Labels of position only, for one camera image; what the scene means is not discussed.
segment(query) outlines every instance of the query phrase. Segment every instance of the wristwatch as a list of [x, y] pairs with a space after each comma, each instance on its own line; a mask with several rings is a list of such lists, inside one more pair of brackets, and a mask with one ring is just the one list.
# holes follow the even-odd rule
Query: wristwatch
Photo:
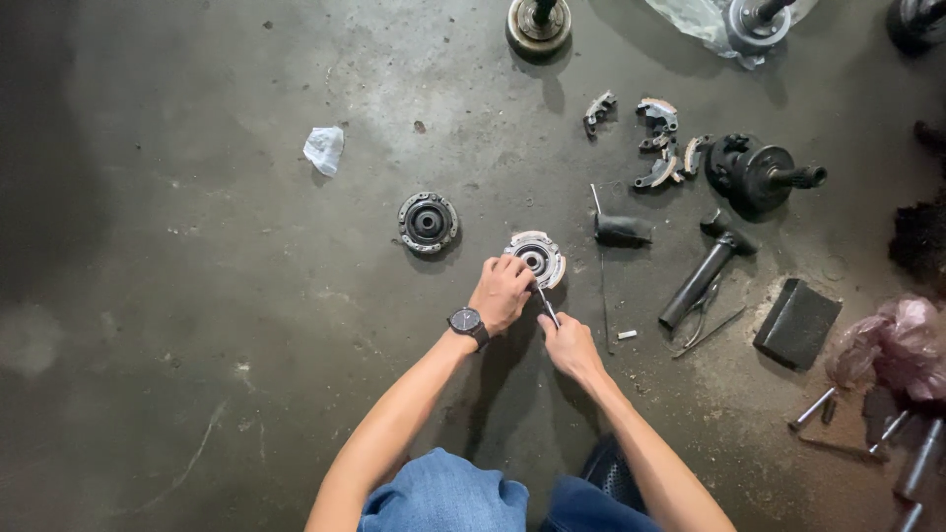
[[489, 332], [482, 323], [479, 312], [469, 307], [463, 307], [450, 314], [450, 317], [447, 318], [447, 322], [450, 323], [450, 328], [453, 329], [453, 332], [472, 336], [473, 339], [476, 340], [477, 351], [489, 343]]

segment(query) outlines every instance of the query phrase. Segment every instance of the stained concrete floor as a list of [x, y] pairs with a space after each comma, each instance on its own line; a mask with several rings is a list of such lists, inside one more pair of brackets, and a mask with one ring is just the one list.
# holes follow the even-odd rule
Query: stained concrete floor
[[[346, 436], [518, 230], [562, 245], [553, 299], [604, 348], [588, 184], [645, 170], [632, 110], [660, 95], [681, 134], [756, 133], [831, 177], [753, 227], [765, 248], [727, 270], [715, 310], [743, 299], [747, 316], [673, 362], [655, 316], [718, 198], [702, 178], [608, 194], [659, 225], [650, 250], [604, 255], [611, 325], [640, 333], [608, 370], [740, 529], [886, 528], [903, 453], [871, 468], [800, 448], [783, 421], [822, 372], [749, 345], [785, 277], [842, 298], [839, 325], [902, 290], [892, 212], [938, 185], [909, 135], [940, 115], [938, 59], [897, 57], [883, 1], [822, 4], [748, 73], [642, 2], [571, 2], [572, 47], [547, 66], [510, 54], [505, 2], [6, 2], [0, 527], [301, 529]], [[604, 89], [620, 120], [589, 146], [580, 117]], [[332, 124], [346, 139], [327, 179], [302, 144]], [[439, 260], [394, 241], [422, 189], [462, 218]], [[470, 362], [414, 446], [523, 481], [532, 524], [606, 430], [540, 336], [524, 320]], [[858, 443], [857, 402], [826, 437]]]

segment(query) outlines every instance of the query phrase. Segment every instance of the jeans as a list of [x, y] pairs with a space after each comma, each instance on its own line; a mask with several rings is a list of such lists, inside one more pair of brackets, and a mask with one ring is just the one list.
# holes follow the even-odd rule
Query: jeans
[[[361, 510], [359, 532], [511, 532], [526, 529], [529, 490], [434, 449], [408, 462]], [[559, 477], [543, 532], [659, 532], [646, 515], [589, 482]]]

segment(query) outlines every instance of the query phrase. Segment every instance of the clear plastic wrap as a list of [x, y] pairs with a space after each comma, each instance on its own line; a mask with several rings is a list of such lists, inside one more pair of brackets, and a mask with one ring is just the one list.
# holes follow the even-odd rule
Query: clear plastic wrap
[[841, 334], [826, 362], [828, 376], [851, 387], [872, 367], [878, 383], [912, 400], [946, 399], [943, 333], [944, 315], [928, 299], [904, 295]]
[[[818, 0], [797, 0], [789, 6], [792, 11], [792, 26], [798, 23], [817, 4]], [[738, 59], [748, 69], [765, 62], [763, 56], [744, 57], [732, 49], [726, 36], [723, 13], [728, 0], [646, 0], [677, 29], [703, 41], [703, 45], [720, 57]]]

